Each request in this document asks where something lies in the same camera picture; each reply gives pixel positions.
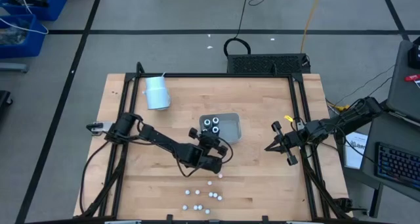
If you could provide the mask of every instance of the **white mug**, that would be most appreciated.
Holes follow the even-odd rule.
[[[143,93],[149,110],[165,110],[171,105],[171,96],[162,76],[146,78],[146,90]]]

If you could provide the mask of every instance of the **wooden table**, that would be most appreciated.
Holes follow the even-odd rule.
[[[98,121],[116,120],[123,79],[123,74],[108,75]],[[258,221],[262,215],[268,215],[271,221],[310,220],[299,151],[292,149],[299,161],[296,166],[288,166],[285,154],[264,151],[275,136],[270,127],[272,122],[278,120],[284,133],[291,131],[290,123],[284,119],[285,115],[293,117],[287,79],[167,78],[166,84],[172,97],[171,107],[165,111],[148,110],[146,97],[141,93],[145,81],[140,79],[135,113],[143,117],[144,123],[180,143],[196,144],[197,141],[188,137],[188,131],[191,127],[199,128],[201,115],[236,112],[240,115],[242,139],[233,145],[234,157],[223,165],[222,179],[202,169],[190,178],[184,178],[170,153],[156,146],[130,144],[118,219],[166,219],[167,214],[173,214],[178,220]],[[304,75],[304,84],[312,119],[328,118],[320,76]],[[303,115],[299,91],[297,93]],[[93,137],[89,155],[103,143],[103,137]],[[326,143],[335,146],[332,138]],[[110,147],[99,152],[87,169],[85,208],[103,186]],[[348,197],[337,151],[320,145],[318,153],[327,190],[334,198]],[[192,194],[185,195],[186,189]],[[200,195],[194,194],[196,189],[201,191]],[[209,198],[209,192],[217,192],[223,200]],[[314,195],[318,215],[322,216],[316,187]],[[113,197],[114,191],[111,191],[108,214]],[[195,204],[203,205],[211,213],[206,215],[204,211],[194,211]],[[188,205],[189,210],[183,211],[183,205]]]

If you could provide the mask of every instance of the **white document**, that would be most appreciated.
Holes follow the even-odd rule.
[[[368,141],[368,136],[363,135],[361,133],[350,133],[346,136],[347,141],[361,154],[365,153],[366,142]],[[362,165],[362,155],[358,154],[354,151],[350,145],[346,144],[344,147],[345,153],[345,167],[346,168],[353,168],[353,169],[360,169]]]

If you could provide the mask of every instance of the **black keyboard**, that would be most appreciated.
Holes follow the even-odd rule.
[[[377,143],[375,175],[420,190],[420,155]]]

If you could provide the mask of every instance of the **blue storage box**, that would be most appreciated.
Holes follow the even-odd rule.
[[[30,23],[30,30],[46,32],[45,28],[37,21],[33,14],[21,14],[15,16],[0,16],[4,21],[14,24],[19,23],[18,19]],[[0,21],[0,29],[10,26]],[[0,58],[37,56],[41,51],[45,35],[35,32],[28,32],[23,43],[16,45],[0,45]]]
[[[31,7],[30,10],[38,20],[56,20],[61,13],[67,0],[48,0],[48,7]],[[8,0],[0,0],[0,7],[3,7],[9,14],[29,14],[24,5],[9,5]]]

